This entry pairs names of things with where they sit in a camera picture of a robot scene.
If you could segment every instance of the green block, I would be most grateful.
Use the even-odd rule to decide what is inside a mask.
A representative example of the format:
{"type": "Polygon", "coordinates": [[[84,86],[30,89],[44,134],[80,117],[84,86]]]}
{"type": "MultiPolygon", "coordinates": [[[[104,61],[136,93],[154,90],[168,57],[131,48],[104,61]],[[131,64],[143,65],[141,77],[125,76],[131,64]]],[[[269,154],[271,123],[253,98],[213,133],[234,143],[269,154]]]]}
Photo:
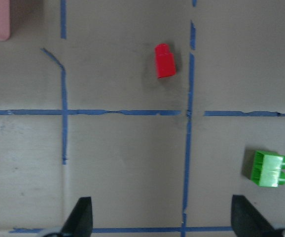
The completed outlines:
{"type": "Polygon", "coordinates": [[[285,184],[285,156],[275,152],[256,151],[251,180],[261,187],[278,187],[285,184]]]}

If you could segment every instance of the red block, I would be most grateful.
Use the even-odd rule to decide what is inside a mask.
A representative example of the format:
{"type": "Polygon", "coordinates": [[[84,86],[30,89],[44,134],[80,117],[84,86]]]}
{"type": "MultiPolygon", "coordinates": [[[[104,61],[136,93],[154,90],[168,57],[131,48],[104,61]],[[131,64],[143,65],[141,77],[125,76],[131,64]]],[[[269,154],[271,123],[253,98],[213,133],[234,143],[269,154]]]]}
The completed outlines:
{"type": "Polygon", "coordinates": [[[174,56],[170,52],[170,48],[167,44],[162,43],[155,47],[156,53],[156,67],[158,78],[165,78],[175,75],[176,65],[174,62],[174,56]]]}

